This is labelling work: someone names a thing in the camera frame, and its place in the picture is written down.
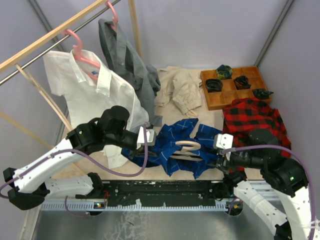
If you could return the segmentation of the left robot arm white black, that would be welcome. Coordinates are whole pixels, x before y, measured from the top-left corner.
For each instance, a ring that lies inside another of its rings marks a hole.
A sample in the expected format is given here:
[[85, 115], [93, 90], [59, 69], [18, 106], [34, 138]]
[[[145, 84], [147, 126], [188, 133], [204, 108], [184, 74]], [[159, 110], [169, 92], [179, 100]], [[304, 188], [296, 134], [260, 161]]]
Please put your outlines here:
[[45, 200], [58, 198], [97, 199], [103, 195], [104, 184], [97, 173], [90, 172], [81, 177], [53, 179], [52, 176], [82, 158], [116, 175], [117, 172], [98, 163], [90, 155], [101, 151], [105, 146], [137, 151], [155, 145], [156, 132], [143, 123], [137, 133], [126, 129], [129, 111], [122, 106], [113, 106], [105, 110], [101, 117], [95, 117], [87, 123], [78, 125], [66, 138], [49, 152], [22, 168], [7, 168], [3, 171], [5, 183], [10, 190], [1, 198], [7, 199], [20, 210], [30, 210]]

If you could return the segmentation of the beige hanger front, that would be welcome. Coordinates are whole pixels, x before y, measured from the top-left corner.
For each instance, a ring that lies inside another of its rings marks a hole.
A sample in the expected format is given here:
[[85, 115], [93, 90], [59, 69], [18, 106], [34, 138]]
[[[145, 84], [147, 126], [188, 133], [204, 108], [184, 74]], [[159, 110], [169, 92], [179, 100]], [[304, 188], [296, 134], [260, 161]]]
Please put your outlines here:
[[202, 158], [193, 151], [198, 151], [201, 149], [201, 144], [189, 140], [176, 141], [175, 144], [181, 147], [181, 150], [175, 151], [170, 157], [172, 159], [184, 160], [184, 161], [201, 161]]

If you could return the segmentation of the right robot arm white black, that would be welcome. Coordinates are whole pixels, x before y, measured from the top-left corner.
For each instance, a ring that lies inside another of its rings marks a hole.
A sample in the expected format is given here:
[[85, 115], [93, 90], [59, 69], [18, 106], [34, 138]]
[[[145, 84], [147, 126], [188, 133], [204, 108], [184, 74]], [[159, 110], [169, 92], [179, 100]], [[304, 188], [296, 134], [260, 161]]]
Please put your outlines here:
[[[242, 200], [266, 224], [275, 240], [318, 240], [320, 221], [312, 181], [302, 161], [288, 148], [279, 145], [267, 129], [249, 133], [249, 146], [234, 147], [233, 135], [219, 133], [213, 147], [220, 156], [215, 166], [227, 173], [223, 192], [229, 198]], [[284, 208], [279, 212], [258, 193], [237, 167], [257, 169], [271, 186]]]

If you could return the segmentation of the blue plaid shirt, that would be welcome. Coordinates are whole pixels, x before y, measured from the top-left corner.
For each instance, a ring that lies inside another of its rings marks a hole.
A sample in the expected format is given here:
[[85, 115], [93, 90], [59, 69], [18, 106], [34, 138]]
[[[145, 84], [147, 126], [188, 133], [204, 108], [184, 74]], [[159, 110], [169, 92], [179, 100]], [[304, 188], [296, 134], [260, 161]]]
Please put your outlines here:
[[168, 176], [178, 170], [188, 171], [195, 179], [213, 168], [220, 158], [214, 140], [222, 131], [198, 121], [198, 118], [187, 118], [163, 125], [155, 145], [148, 147], [146, 167], [161, 166]]

